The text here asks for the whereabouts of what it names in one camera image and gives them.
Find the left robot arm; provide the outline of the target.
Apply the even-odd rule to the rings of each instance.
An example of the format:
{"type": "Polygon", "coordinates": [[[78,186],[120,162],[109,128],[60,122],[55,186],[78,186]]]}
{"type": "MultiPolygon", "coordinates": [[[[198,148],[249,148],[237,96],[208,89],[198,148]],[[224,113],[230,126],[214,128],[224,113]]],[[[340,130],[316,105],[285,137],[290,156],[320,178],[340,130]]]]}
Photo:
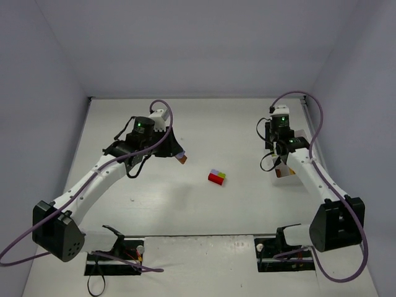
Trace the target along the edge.
{"type": "Polygon", "coordinates": [[[163,110],[130,119],[134,125],[125,139],[119,135],[103,149],[95,166],[70,190],[50,203],[33,208],[33,241],[63,262],[80,252],[98,250],[79,225],[94,203],[118,180],[131,177],[135,166],[151,157],[183,158],[185,151],[174,136],[172,117],[163,110]]]}

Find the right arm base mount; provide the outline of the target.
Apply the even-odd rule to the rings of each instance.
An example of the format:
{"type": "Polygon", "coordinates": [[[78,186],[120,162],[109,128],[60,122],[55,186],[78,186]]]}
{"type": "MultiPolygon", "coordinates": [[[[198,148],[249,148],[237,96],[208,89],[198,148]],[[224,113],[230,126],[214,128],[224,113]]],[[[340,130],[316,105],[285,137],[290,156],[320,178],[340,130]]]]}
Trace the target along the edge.
{"type": "Polygon", "coordinates": [[[315,271],[312,253],[304,245],[289,245],[279,227],[274,235],[255,236],[257,271],[260,273],[315,271]]]}

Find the brown lego brick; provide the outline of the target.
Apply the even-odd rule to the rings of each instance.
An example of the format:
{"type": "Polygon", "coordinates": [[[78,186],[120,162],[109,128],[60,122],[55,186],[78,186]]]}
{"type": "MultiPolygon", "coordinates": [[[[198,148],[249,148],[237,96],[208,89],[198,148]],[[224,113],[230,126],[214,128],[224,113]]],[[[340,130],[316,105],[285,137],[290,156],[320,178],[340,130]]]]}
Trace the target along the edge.
{"type": "Polygon", "coordinates": [[[276,169],[275,173],[277,175],[277,178],[281,178],[282,177],[282,172],[279,169],[276,169]]]}

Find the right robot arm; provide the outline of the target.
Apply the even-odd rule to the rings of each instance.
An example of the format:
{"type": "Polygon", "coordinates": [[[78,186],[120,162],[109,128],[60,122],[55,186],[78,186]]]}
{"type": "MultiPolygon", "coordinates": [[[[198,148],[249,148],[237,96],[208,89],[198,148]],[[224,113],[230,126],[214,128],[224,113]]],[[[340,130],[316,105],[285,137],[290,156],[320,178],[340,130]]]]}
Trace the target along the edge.
{"type": "Polygon", "coordinates": [[[311,143],[290,128],[288,112],[273,113],[265,124],[265,147],[270,169],[280,179],[296,176],[309,195],[319,203],[308,225],[283,230],[289,245],[311,244],[325,252],[364,241],[364,202],[340,189],[314,158],[311,143]]]}

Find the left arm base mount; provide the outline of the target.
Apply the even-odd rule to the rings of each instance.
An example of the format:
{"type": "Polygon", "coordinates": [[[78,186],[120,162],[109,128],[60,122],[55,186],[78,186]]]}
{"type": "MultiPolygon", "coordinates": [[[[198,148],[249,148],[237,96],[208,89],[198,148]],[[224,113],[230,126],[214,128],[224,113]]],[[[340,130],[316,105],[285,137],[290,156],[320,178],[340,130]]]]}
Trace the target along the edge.
{"type": "Polygon", "coordinates": [[[110,251],[100,251],[100,255],[88,254],[84,275],[88,276],[87,291],[90,296],[101,296],[106,289],[105,276],[140,276],[143,268],[144,239],[126,238],[121,232],[109,225],[103,228],[110,230],[116,241],[110,251]],[[90,287],[92,276],[98,276],[103,282],[100,293],[93,293],[90,287]]]}

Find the brown plate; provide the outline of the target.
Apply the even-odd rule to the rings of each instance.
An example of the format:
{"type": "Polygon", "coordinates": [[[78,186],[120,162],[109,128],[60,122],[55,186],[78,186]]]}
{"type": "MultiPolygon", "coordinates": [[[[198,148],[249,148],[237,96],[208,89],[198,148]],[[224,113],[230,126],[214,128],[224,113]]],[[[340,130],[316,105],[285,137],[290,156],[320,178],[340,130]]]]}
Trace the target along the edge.
{"type": "Polygon", "coordinates": [[[187,161],[187,156],[183,155],[182,157],[177,158],[177,160],[183,165],[187,161]]]}

